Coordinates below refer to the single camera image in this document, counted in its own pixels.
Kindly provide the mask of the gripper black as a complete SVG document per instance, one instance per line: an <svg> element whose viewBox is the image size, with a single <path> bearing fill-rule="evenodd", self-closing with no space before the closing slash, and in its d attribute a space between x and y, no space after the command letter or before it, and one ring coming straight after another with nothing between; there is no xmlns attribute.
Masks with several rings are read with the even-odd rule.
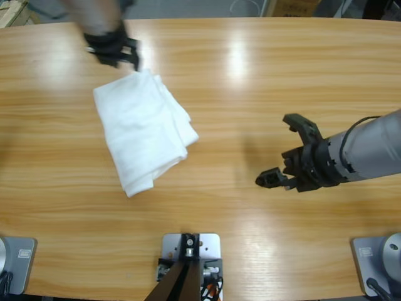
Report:
<svg viewBox="0 0 401 301"><path fill-rule="evenodd" d="M131 63L135 71L140 69L138 41L129 38L124 23L120 23L115 31L95 36L84 33L83 37L94 54L103 65L118 67L120 62Z"/></svg>
<svg viewBox="0 0 401 301"><path fill-rule="evenodd" d="M298 192L333 187L343 182L343 176L336 169L336 162L330 157L330 143L322 140L315 144L305 144L281 154L285 168L278 167L263 171L255 183L268 189L276 187L295 188Z"/></svg>

